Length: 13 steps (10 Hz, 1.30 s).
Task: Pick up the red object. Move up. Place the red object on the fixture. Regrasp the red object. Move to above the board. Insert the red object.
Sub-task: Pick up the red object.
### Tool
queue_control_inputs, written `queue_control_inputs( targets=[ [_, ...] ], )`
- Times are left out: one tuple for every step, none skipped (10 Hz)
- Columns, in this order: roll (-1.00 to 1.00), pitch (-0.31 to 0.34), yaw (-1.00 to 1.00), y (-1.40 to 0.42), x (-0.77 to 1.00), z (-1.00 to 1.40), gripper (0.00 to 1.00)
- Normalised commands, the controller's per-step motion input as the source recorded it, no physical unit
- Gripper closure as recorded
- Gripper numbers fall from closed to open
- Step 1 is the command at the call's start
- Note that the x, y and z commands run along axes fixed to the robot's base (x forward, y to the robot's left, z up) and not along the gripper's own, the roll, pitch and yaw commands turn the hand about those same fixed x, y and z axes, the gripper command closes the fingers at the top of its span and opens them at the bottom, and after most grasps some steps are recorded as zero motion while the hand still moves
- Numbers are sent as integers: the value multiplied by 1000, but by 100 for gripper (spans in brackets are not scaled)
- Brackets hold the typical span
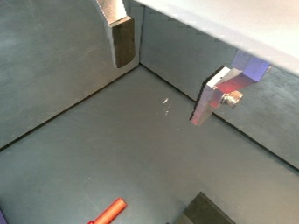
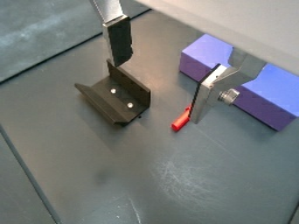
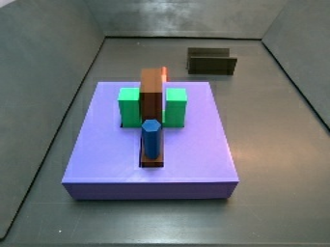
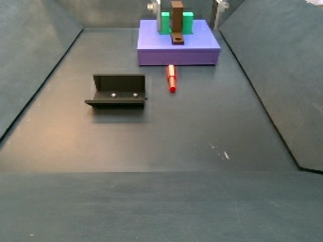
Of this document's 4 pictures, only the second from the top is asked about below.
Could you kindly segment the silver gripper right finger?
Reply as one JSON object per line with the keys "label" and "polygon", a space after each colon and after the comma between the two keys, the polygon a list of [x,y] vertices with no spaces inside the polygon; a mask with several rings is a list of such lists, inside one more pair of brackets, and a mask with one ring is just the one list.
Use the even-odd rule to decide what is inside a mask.
{"label": "silver gripper right finger", "polygon": [[228,64],[230,67],[218,64],[198,84],[190,111],[190,119],[194,123],[199,123],[218,101],[230,105],[236,100],[239,91],[235,87],[252,81],[267,63],[234,47]]}

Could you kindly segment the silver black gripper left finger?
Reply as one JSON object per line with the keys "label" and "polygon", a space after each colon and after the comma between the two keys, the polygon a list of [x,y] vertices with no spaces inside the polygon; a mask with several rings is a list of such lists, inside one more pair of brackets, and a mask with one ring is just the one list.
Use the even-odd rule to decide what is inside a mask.
{"label": "silver black gripper left finger", "polygon": [[124,14],[119,0],[90,0],[103,21],[110,58],[115,67],[132,57],[131,18]]}

